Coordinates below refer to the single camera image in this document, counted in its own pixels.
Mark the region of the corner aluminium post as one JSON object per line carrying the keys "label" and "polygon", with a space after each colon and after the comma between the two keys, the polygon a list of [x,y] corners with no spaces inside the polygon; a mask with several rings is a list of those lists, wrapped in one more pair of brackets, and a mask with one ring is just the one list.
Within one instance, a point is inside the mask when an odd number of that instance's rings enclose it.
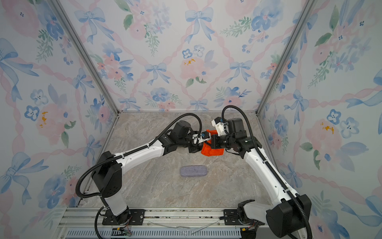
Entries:
{"label": "corner aluminium post", "polygon": [[304,8],[301,11],[300,17],[297,19],[297,24],[295,25],[290,39],[288,40],[286,47],[281,54],[279,65],[276,67],[275,72],[272,78],[269,81],[269,84],[266,87],[265,93],[261,99],[259,107],[257,108],[256,115],[260,115],[261,112],[266,108],[267,100],[269,99],[274,86],[277,84],[278,78],[280,77],[284,67],[286,66],[290,55],[294,51],[296,42],[302,34],[303,28],[305,27],[308,19],[310,18],[311,12],[313,11],[314,6],[316,5],[315,0],[309,0],[306,2]]}
{"label": "corner aluminium post", "polygon": [[57,15],[59,18],[59,21],[62,23],[64,29],[70,36],[71,40],[73,41],[74,47],[76,51],[80,55],[80,59],[83,61],[84,65],[87,67],[89,73],[95,80],[97,86],[99,87],[101,93],[104,95],[106,101],[111,106],[112,111],[118,115],[119,110],[116,107],[116,104],[114,103],[114,100],[112,99],[109,91],[106,88],[105,83],[102,81],[101,77],[97,73],[96,67],[93,64],[90,55],[86,51],[86,48],[84,47],[83,43],[80,40],[79,35],[77,34],[73,24],[69,20],[69,17],[67,16],[63,6],[61,5],[60,1],[47,1],[48,4],[52,7],[53,12]]}

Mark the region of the right corner aluminium post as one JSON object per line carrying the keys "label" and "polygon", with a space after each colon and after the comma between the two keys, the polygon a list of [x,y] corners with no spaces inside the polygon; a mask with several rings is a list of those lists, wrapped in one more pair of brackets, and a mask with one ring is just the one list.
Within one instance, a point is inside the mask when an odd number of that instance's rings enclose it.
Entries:
{"label": "right corner aluminium post", "polygon": [[314,6],[316,5],[315,0],[309,0],[306,2],[304,8],[301,11],[300,17],[297,19],[297,24],[295,25],[290,39],[288,40],[286,47],[281,54],[279,65],[276,67],[275,72],[272,78],[269,81],[269,84],[266,87],[265,93],[261,99],[259,107],[257,108],[256,115],[260,115],[261,112],[266,108],[267,100],[269,99],[274,86],[277,84],[278,78],[280,77],[284,67],[286,66],[290,55],[294,51],[296,42],[302,34],[303,28],[305,27],[308,19],[310,18],[311,12],[313,11]]}

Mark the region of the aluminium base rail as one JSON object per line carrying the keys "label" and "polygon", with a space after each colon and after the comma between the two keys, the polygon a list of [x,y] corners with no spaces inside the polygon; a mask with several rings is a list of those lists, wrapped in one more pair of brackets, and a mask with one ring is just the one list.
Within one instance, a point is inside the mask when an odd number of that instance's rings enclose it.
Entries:
{"label": "aluminium base rail", "polygon": [[131,208],[118,224],[110,210],[68,208],[54,239],[274,239],[263,223],[242,225],[224,219],[236,208]]}

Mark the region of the purple fabric eyeglass case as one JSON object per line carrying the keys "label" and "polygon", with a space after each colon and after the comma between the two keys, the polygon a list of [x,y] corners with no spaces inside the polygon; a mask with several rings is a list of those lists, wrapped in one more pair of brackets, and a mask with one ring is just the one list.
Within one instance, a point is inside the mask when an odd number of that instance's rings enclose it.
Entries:
{"label": "purple fabric eyeglass case", "polygon": [[208,173],[208,169],[203,165],[184,166],[180,169],[182,177],[203,177]]}

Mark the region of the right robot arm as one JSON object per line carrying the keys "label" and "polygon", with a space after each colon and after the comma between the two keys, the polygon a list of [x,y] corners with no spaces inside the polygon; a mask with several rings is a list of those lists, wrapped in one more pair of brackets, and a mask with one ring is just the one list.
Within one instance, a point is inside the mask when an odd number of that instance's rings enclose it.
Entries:
{"label": "right robot arm", "polygon": [[278,238],[297,232],[300,237],[311,239],[311,200],[307,195],[297,193],[284,180],[268,159],[260,142],[247,135],[243,120],[217,117],[211,124],[217,131],[211,139],[212,149],[233,149],[255,171],[271,199],[270,205],[255,200],[239,203],[239,222],[244,225],[263,223]]}

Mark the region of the left corner aluminium post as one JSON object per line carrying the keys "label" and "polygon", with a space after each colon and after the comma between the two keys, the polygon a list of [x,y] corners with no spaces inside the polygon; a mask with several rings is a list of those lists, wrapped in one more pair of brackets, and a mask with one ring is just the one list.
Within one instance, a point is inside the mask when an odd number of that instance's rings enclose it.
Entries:
{"label": "left corner aluminium post", "polygon": [[60,1],[47,1],[48,4],[52,7],[53,12],[57,15],[59,18],[59,21],[62,23],[64,29],[70,36],[71,40],[73,41],[74,47],[76,51],[80,55],[80,59],[83,61],[84,65],[87,67],[89,73],[95,80],[97,86],[99,87],[101,93],[104,95],[106,101],[111,106],[112,111],[118,115],[119,110],[116,107],[116,104],[114,103],[114,100],[112,99],[109,91],[106,88],[105,83],[102,81],[101,77],[97,73],[96,67],[93,64],[90,55],[86,51],[86,48],[84,47],[83,43],[80,40],[79,35],[77,34],[73,24],[69,20],[69,17],[67,16],[63,6],[61,5]]}

